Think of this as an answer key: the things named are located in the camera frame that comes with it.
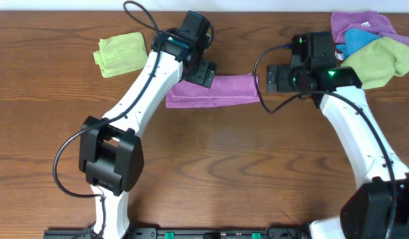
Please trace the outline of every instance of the blue cloth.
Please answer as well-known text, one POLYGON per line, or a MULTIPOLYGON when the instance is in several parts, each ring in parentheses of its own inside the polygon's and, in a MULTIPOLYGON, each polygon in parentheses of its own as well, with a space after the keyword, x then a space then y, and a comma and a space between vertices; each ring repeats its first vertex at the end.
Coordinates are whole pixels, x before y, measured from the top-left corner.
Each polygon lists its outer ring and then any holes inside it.
POLYGON ((368 33, 364 30, 349 29, 345 32, 345 43, 338 44, 336 48, 342 51, 343 60, 346 60, 350 55, 379 38, 380 36, 368 33))

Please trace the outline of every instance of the folded green cloth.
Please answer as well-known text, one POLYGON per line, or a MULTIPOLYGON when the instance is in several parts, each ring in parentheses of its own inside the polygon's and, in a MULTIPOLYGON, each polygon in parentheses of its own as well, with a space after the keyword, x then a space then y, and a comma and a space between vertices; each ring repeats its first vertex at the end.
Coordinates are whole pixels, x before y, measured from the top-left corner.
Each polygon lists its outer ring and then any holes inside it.
POLYGON ((408 73, 409 46, 382 37, 356 51, 341 66, 351 66, 355 70, 363 89, 382 87, 392 76, 408 73))
POLYGON ((101 39, 94 52, 96 64, 104 78, 141 69, 147 62, 147 50, 141 33, 128 33, 101 39))

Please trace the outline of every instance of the pile of cloth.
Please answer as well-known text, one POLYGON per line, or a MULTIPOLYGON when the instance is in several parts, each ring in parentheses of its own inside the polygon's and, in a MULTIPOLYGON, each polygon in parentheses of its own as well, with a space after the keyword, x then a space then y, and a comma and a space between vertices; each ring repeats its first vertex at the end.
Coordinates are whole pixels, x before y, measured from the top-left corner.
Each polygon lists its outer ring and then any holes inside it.
POLYGON ((382 87, 409 72, 409 37, 398 35, 376 11, 334 12, 331 32, 336 57, 357 73, 363 89, 382 87))

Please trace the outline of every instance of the folded purple towel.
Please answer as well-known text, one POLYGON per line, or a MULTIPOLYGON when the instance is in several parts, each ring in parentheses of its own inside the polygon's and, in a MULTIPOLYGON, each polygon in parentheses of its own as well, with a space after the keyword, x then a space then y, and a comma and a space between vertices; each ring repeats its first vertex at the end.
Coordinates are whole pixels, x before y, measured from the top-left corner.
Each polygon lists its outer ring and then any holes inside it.
POLYGON ((394 39, 395 41, 401 42, 402 44, 409 46, 409 37, 390 34, 390 33, 379 33, 378 35, 381 37, 388 37, 390 39, 394 39))
POLYGON ((335 43, 345 43, 345 32, 351 28, 360 29, 369 33, 390 33, 396 31, 389 19, 376 11, 363 12, 334 12, 331 15, 331 32, 335 43))
POLYGON ((211 108, 259 102, 253 76, 215 76, 210 89, 182 81, 166 95, 166 108, 211 108))

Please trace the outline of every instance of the wood grain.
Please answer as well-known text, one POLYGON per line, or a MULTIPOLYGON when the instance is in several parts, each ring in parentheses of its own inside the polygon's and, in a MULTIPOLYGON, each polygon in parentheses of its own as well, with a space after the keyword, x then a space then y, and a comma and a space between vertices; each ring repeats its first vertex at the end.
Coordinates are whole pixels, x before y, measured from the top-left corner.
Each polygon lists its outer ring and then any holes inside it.
MULTIPOLYGON (((265 49, 294 34, 329 30, 329 13, 204 13, 215 27, 206 58, 218 74, 247 74, 265 49)), ((185 13, 153 13, 163 29, 185 13)), ((388 14, 409 36, 409 15, 388 14)), ((123 12, 0 12, 0 238, 41 238, 51 227, 95 220, 92 199, 74 199, 52 180, 61 143, 88 115, 100 117, 139 72, 103 79, 92 53, 100 38, 154 33, 123 12)), ((289 52, 259 67, 289 62, 289 52)), ((271 105, 286 95, 266 96, 271 105)), ((386 138, 409 166, 409 73, 367 91, 386 138)), ((89 193, 77 169, 79 142, 59 171, 71 190, 89 193)), ((312 103, 270 116, 259 104, 168 110, 161 104, 143 136, 146 166, 129 195, 132 222, 162 227, 265 227, 335 216, 355 191, 335 131, 312 103)))

